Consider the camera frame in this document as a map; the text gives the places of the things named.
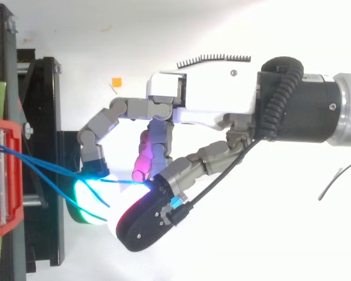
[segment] red plastic container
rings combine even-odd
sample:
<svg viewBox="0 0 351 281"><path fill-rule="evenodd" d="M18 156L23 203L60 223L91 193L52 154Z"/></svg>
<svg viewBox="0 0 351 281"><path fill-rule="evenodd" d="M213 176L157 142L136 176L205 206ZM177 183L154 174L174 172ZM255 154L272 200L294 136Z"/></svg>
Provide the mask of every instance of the red plastic container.
<svg viewBox="0 0 351 281"><path fill-rule="evenodd" d="M17 152L22 150L21 126L17 123L0 120L0 130L5 132L5 145ZM22 163L12 156L4 155L6 160L6 211L5 223L1 219L0 202L0 237L14 229L23 220L23 191L22 191Z"/></svg>

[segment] screw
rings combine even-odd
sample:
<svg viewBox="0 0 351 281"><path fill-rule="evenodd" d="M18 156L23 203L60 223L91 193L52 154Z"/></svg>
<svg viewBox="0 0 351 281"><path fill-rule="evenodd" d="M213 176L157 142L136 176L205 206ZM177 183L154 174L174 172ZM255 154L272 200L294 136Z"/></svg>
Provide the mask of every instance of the screw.
<svg viewBox="0 0 351 281"><path fill-rule="evenodd" d="M14 20L14 16L10 16L8 20L5 22L5 27L7 31L16 34L17 33L17 28L16 28L16 22Z"/></svg>
<svg viewBox="0 0 351 281"><path fill-rule="evenodd" d="M329 104L329 109L330 109L331 111L336 110L336 109L337 109L336 104Z"/></svg>
<svg viewBox="0 0 351 281"><path fill-rule="evenodd" d="M59 63L55 63L54 72L56 72L56 74L61 74L63 72L63 66Z"/></svg>
<svg viewBox="0 0 351 281"><path fill-rule="evenodd" d="M23 126L23 134L25 135L26 139L30 139L31 135L34 133L34 129L31 128L29 123L25 123Z"/></svg>

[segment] orange sticker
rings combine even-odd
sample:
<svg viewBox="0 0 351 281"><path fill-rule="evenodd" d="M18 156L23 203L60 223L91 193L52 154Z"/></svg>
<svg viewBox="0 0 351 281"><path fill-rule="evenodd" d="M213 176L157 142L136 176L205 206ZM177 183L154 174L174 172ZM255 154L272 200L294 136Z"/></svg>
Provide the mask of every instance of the orange sticker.
<svg viewBox="0 0 351 281"><path fill-rule="evenodd" d="M112 78L112 86L119 88L122 86L122 79L121 78Z"/></svg>

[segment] coiled black cable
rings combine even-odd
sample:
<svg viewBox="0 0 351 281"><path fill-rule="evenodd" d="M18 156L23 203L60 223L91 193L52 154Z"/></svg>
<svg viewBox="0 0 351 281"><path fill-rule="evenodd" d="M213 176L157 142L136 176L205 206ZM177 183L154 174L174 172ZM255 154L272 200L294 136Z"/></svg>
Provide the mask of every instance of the coiled black cable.
<svg viewBox="0 0 351 281"><path fill-rule="evenodd" d="M285 74L281 79L280 85L265 106L260 121L259 138L270 140L276 138L278 127L285 114L287 102L304 74L302 63L292 57L275 57L263 64L261 71L278 72L279 67L285 69Z"/></svg>

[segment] metal rod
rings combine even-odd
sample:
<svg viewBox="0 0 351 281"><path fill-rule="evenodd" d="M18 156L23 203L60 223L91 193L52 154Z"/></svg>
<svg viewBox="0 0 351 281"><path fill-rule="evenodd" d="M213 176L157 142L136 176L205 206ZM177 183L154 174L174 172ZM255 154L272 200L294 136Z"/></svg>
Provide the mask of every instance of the metal rod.
<svg viewBox="0 0 351 281"><path fill-rule="evenodd" d="M17 74L26 74L29 69L30 63L18 63Z"/></svg>
<svg viewBox="0 0 351 281"><path fill-rule="evenodd" d="M25 207L35 207L41 206L42 203L40 202L38 195L24 195L23 196L23 206Z"/></svg>
<svg viewBox="0 0 351 281"><path fill-rule="evenodd" d="M0 129L0 145L5 145L5 131ZM8 215L8 199L7 199L8 182L6 178L6 155L0 153L0 222L1 225L6 224L6 216Z"/></svg>

